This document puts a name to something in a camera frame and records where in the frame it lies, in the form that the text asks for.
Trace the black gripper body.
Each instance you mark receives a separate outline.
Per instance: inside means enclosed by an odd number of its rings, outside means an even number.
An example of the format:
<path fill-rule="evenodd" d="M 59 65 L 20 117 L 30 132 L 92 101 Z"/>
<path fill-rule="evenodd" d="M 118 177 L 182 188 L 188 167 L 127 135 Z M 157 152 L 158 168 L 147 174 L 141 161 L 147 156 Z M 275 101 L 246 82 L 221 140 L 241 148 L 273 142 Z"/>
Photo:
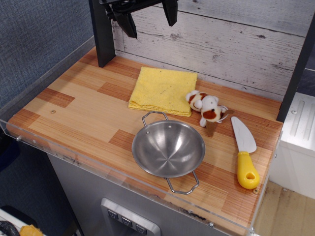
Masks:
<path fill-rule="evenodd" d="M 103 5 L 107 13 L 110 14 L 127 14 L 138 11 L 159 3 L 161 0 L 100 0 L 99 3 Z"/>

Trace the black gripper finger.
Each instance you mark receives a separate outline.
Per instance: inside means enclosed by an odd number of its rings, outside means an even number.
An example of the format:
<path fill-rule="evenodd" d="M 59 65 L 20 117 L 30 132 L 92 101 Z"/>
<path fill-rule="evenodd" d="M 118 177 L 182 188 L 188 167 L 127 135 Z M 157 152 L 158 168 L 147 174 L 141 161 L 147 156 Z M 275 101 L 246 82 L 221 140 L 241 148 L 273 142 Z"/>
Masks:
<path fill-rule="evenodd" d="M 163 0 L 162 6 L 163 6 L 163 10 L 164 10 L 169 26 L 173 26 L 177 22 L 178 1 L 177 0 Z"/>
<path fill-rule="evenodd" d="M 136 26 L 130 13 L 114 11 L 114 16 L 118 25 L 128 37 L 137 38 Z"/>

